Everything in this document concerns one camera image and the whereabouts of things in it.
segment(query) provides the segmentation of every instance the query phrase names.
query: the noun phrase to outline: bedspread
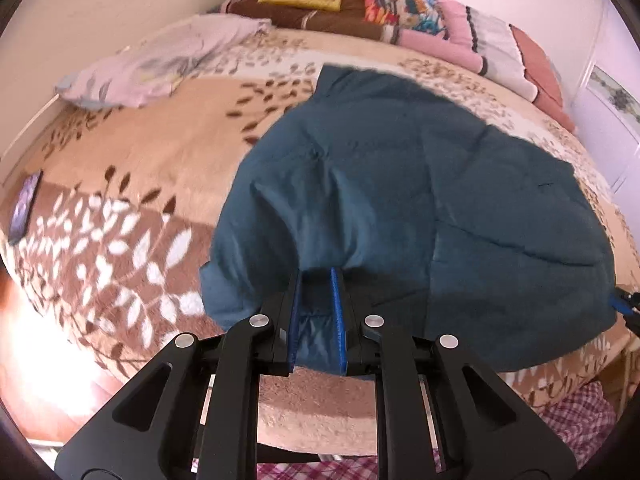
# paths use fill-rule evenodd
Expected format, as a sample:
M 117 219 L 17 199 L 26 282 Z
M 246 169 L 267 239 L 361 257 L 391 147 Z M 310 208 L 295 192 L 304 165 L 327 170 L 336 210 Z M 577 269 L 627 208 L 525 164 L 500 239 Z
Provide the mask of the bedspread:
M 22 168 L 44 170 L 27 235 L 6 244 L 21 182 L 0 221 L 2 256 L 34 307 L 123 380 L 179 332 L 220 333 L 204 316 L 198 284 L 220 209 L 244 154 L 312 94 L 326 62 L 412 78 L 571 163 L 606 229 L 617 284 L 640 285 L 638 252 L 607 184 L 578 140 L 532 104 L 404 48 L 274 30 L 208 60 L 169 99 L 141 109 L 69 108 L 50 125 Z M 540 409 L 589 381 L 630 338 L 619 319 L 579 350 L 503 378 Z M 373 453 L 373 384 L 304 368 L 262 378 L 258 437 L 293 450 Z

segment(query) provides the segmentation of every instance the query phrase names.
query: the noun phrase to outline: smartphone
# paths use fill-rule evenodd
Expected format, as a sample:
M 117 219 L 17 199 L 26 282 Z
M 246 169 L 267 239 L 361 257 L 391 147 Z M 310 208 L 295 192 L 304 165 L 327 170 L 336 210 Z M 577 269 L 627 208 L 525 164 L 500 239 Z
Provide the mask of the smartphone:
M 11 218 L 11 225 L 9 226 L 9 245 L 11 246 L 17 244 L 27 233 L 33 199 L 36 196 L 36 189 L 41 177 L 42 170 L 30 174 L 30 176 L 25 179 L 22 190 L 20 190 L 20 197 L 18 198 L 18 203 L 15 205 L 14 215 Z

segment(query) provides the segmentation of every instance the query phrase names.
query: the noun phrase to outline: triangular cutout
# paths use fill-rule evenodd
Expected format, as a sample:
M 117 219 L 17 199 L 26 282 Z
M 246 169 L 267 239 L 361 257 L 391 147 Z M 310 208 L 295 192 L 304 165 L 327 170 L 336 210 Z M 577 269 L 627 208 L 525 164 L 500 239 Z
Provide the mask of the triangular cutout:
M 171 366 L 163 364 L 113 411 L 113 420 L 138 431 L 147 431 L 154 420 L 162 391 L 169 379 Z
M 516 421 L 515 412 L 469 366 L 462 368 L 466 384 L 471 391 L 476 411 L 487 431 L 495 431 Z

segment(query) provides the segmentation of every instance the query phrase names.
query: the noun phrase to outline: silver screw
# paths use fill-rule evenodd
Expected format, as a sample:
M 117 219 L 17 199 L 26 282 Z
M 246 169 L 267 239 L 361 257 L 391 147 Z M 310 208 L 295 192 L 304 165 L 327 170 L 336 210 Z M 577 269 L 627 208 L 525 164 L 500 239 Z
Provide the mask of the silver screw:
M 441 335 L 440 344 L 444 346 L 444 348 L 455 348 L 458 346 L 458 338 L 451 334 Z
M 191 334 L 180 334 L 177 338 L 175 338 L 175 345 L 178 348 L 187 348 L 193 344 L 195 339 Z
M 371 328 L 378 328 L 380 326 L 383 326 L 384 323 L 385 323 L 385 319 L 382 316 L 379 316 L 378 314 L 369 314 L 364 319 L 364 324 L 367 326 L 370 326 Z
M 255 314 L 249 318 L 249 324 L 256 328 L 265 326 L 269 322 L 269 317 L 264 314 Z

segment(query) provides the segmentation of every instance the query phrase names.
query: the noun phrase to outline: floor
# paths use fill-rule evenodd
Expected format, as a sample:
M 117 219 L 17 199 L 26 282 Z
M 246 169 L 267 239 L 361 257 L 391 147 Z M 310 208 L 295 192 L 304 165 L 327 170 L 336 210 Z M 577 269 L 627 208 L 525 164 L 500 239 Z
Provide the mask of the floor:
M 121 386 L 0 270 L 0 397 L 25 437 L 65 443 Z

